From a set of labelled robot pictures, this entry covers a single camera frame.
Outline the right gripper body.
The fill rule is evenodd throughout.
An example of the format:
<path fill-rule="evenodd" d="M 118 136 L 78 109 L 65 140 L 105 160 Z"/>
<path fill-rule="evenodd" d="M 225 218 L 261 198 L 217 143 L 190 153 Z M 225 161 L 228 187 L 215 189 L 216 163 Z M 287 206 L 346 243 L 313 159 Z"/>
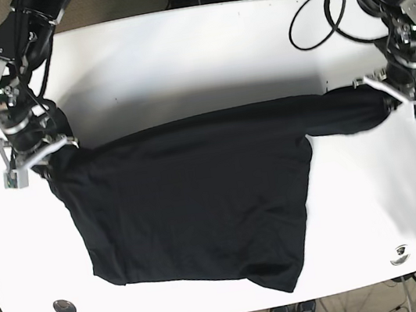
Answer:
<path fill-rule="evenodd" d="M 63 111 L 43 94 L 50 59 L 45 61 L 41 93 L 36 95 L 21 77 L 6 75 L 0 66 L 0 155 L 5 164 L 3 185 L 21 189 L 29 185 L 29 173 L 48 177 L 50 157 L 63 147 L 78 148 Z"/>

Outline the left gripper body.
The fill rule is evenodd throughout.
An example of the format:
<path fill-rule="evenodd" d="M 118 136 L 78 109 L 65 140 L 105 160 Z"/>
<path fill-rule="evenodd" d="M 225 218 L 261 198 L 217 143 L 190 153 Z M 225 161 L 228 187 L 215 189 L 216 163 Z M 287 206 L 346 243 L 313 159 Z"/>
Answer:
<path fill-rule="evenodd" d="M 416 118 L 416 13 L 383 17 L 387 35 L 372 41 L 384 55 L 386 66 L 358 77 L 354 87 L 368 85 L 389 95 L 389 107 L 405 104 Z"/>

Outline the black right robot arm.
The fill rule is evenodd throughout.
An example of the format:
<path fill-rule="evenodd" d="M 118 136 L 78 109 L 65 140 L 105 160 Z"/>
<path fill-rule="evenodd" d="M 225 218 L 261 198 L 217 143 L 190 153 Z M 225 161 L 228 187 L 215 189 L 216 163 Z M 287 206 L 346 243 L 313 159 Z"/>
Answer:
<path fill-rule="evenodd" d="M 71 0 L 12 0 L 0 24 L 0 155 L 6 188 L 26 188 L 34 170 L 77 145 L 63 111 L 46 99 L 56 26 Z"/>

